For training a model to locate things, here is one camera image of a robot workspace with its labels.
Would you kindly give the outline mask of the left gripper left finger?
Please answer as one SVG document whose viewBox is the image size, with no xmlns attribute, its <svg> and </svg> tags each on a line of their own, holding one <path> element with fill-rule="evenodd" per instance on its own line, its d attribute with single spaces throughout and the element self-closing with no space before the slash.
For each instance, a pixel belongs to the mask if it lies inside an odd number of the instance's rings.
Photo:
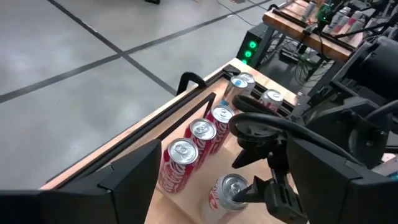
<svg viewBox="0 0 398 224">
<path fill-rule="evenodd" d="M 1 191 L 1 223 L 144 223 L 162 157 L 154 139 L 58 190 Z"/>
</svg>

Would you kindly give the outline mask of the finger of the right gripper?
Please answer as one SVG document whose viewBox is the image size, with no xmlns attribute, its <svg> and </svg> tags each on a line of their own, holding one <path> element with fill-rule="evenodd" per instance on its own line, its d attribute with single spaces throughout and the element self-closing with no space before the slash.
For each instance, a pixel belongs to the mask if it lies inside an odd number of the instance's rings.
<svg viewBox="0 0 398 224">
<path fill-rule="evenodd" d="M 270 183 L 270 180 L 262 180 L 254 176 L 252 184 L 240 190 L 232 200 L 239 203 L 265 203 L 264 192 Z"/>
<path fill-rule="evenodd" d="M 232 163 L 232 168 L 238 169 L 273 155 L 274 153 L 268 147 L 243 149 Z"/>
</svg>

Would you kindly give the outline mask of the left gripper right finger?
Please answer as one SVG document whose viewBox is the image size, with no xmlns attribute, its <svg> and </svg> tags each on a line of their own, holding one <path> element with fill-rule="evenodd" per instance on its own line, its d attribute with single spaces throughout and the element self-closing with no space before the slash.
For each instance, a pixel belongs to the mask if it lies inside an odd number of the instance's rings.
<svg viewBox="0 0 398 224">
<path fill-rule="evenodd" d="M 287 141 L 290 172 L 310 223 L 397 224 L 397 181 L 308 141 Z"/>
</svg>

